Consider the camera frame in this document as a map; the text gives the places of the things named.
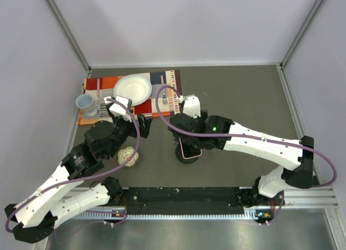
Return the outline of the black phone pink case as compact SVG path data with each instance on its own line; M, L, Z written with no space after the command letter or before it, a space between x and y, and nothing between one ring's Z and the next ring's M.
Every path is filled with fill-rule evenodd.
M181 143L180 147L181 147L182 158L185 160L195 159L202 155L201 149L197 149L186 143Z

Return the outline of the black phone stand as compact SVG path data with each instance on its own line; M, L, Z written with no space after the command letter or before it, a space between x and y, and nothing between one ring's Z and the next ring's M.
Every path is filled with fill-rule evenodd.
M183 164L191 164L197 161L202 151L194 147L183 144L183 147L178 145L175 149L175 155L179 162Z

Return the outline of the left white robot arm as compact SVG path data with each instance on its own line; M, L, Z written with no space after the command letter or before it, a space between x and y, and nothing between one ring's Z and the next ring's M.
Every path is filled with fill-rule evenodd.
M84 142L73 147L51 176L25 201L9 204L7 232L16 240L34 244L48 237L62 223L97 206L121 202L123 189L114 177L73 198L65 196L85 180L102 177L103 160L116 155L128 137L149 136L152 117L139 114L134 122L113 117L112 122L98 121L84 134Z

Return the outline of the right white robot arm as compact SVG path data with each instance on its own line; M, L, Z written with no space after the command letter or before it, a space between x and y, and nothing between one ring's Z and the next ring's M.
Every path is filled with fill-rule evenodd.
M250 189L239 189L237 201L245 207L264 205L285 189L309 189L313 186L312 152L314 139L285 140L248 129L231 119L208 115L202 111L193 118L181 113L170 118L174 139L178 142L177 158L183 163L195 162L201 151L219 149L256 156L278 166L258 177Z

